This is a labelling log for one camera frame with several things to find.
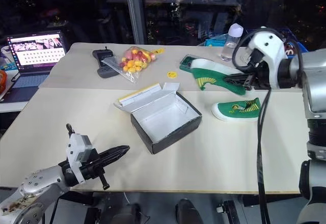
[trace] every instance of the tabletop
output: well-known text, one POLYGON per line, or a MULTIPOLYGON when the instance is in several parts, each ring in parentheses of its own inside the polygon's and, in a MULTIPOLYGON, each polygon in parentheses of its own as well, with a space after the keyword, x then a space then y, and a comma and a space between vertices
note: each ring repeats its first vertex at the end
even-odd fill
MULTIPOLYGON (((106 45, 117 55, 131 46, 76 43, 53 68, 0 140, 1 186, 17 186, 28 173, 63 161, 69 140, 65 125, 70 123, 77 133, 89 136, 98 152, 130 145, 124 157, 105 168, 111 191, 257 192, 257 124, 222 122, 210 107, 215 102, 256 97, 262 101, 266 91, 251 91, 244 97, 216 86, 200 91, 192 75, 179 70, 178 64, 187 53, 221 62, 221 49, 213 47, 143 45, 165 52, 141 72, 138 83, 122 76, 102 79, 91 52, 106 45), (178 77, 168 78, 168 71, 177 71, 178 77), (180 93, 203 119, 197 130, 151 155, 130 115, 113 102, 156 82, 180 82, 180 93)), ((301 163, 308 158, 307 140, 300 90, 273 91, 262 136, 266 192, 298 193, 301 163)), ((102 186, 94 179, 76 189, 102 190, 102 186)))

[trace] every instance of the shoe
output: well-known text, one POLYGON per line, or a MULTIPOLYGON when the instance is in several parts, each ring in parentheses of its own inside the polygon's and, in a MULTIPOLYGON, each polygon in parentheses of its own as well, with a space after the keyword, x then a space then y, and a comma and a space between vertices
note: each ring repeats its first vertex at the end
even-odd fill
POLYGON ((249 121, 258 120, 260 111, 259 98, 250 101, 235 101, 229 103, 215 103, 212 113, 222 121, 249 121))
POLYGON ((237 69, 230 68, 211 60, 196 59, 192 61, 191 72, 196 79, 200 90, 204 90, 205 85, 210 83, 212 85, 226 88, 238 95, 244 95, 246 93, 243 86, 236 86, 224 81, 224 78, 227 75, 239 73, 240 71, 237 69))
POLYGON ((176 221, 178 224, 204 224, 198 210, 188 199, 181 199, 175 206, 176 221))

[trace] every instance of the metal pole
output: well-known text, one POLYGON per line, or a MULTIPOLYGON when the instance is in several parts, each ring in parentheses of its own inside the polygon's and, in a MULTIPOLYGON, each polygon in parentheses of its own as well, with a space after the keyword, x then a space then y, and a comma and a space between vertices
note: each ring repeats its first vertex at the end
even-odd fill
POLYGON ((127 0, 135 44, 146 44, 143 0, 127 0))

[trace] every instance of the glass window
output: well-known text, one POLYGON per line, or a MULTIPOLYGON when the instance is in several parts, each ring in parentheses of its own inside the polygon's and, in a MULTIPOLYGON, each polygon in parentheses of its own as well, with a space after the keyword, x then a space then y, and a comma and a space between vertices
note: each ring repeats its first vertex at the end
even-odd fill
POLYGON ((260 26, 296 37, 308 50, 326 45, 326 0, 143 0, 149 44, 199 45, 227 33, 260 26))
POLYGON ((74 42, 134 43, 127 0, 0 0, 0 39, 60 29, 74 42))

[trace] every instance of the black remote control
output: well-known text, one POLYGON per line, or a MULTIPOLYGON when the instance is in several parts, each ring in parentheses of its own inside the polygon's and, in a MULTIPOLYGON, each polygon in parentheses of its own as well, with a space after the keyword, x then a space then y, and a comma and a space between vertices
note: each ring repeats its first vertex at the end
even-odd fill
POLYGON ((101 60, 104 60, 105 58, 113 57, 113 52, 110 49, 105 49, 102 50, 94 50, 93 51, 93 56, 96 58, 98 62, 98 70, 97 74, 102 77, 102 78, 109 78, 115 75, 118 75, 119 73, 112 69, 109 65, 101 62, 101 60))

